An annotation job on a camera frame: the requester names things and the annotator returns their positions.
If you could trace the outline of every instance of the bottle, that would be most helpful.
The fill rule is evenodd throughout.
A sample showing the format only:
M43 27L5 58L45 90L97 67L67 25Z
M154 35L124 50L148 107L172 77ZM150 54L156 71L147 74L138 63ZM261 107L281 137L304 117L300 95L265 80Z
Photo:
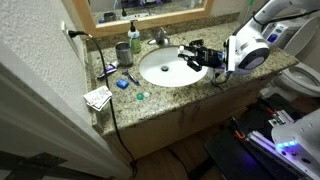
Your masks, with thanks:
M136 20L131 20L131 27L128 31L129 43L131 46L131 51L134 54L137 54L141 51L141 44L140 44L140 32L134 27L133 22Z

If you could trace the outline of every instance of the faucet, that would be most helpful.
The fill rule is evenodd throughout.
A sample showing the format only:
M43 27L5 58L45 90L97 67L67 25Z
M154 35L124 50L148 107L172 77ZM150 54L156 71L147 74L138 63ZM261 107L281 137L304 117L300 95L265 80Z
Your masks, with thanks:
M167 37L167 31L162 27L157 33L156 38L148 42L149 45L170 46L170 38Z

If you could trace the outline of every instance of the white sink basin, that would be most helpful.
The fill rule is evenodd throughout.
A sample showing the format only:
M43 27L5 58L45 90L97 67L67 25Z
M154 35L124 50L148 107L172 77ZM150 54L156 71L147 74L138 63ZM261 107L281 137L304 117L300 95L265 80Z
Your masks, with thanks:
M189 51L184 51L184 54L193 55ZM161 48L149 53L142 59L139 67L145 80L163 87L181 87L193 84L202 79L207 70L207 67L202 67L199 72L191 69L187 65L187 61L178 58L177 47Z

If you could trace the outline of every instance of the floor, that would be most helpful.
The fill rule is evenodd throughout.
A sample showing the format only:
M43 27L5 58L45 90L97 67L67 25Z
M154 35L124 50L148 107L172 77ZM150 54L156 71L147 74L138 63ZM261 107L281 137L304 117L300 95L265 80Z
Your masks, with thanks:
M299 97L292 104L306 114L320 108L319 101L312 98ZM190 172L208 157L203 144L210 140L220 127L208 128L169 145L167 148L179 156ZM137 166L137 177L132 180L188 180L182 164L166 148L139 159ZM221 174L214 167L201 178L201 180L222 179Z

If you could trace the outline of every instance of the backsplash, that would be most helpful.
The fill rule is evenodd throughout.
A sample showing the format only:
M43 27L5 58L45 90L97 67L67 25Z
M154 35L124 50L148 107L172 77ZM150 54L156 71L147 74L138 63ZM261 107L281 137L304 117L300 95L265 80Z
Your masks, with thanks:
M219 17L208 17L204 19L198 19L198 20L193 20L193 21L188 21L183 23L171 24L171 25L166 25L162 27L167 31L168 35L170 36L170 35L178 34L182 32L193 31L193 30L202 29L205 27L234 22L237 20L238 16L239 16L239 13L234 13L234 14L228 14L228 15L223 15ZM141 34L140 36L141 41L144 41L148 39L153 39L155 37L155 34L159 31L159 27L143 29L139 31ZM104 48L113 47L120 41L126 42L128 41L128 37L127 37L127 33L122 33L122 34L117 34L113 36L98 38L98 41L101 48L104 49ZM88 51L97 50L95 45L92 43L92 41L87 41L86 43L87 43Z

